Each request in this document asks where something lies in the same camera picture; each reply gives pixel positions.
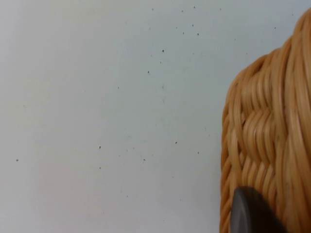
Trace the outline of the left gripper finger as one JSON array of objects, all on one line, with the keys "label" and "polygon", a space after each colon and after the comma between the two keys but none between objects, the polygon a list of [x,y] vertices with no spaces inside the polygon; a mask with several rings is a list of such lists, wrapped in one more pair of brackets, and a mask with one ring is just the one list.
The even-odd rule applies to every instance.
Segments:
[{"label": "left gripper finger", "polygon": [[286,233],[268,202],[254,188],[235,189],[230,217],[232,233]]}]

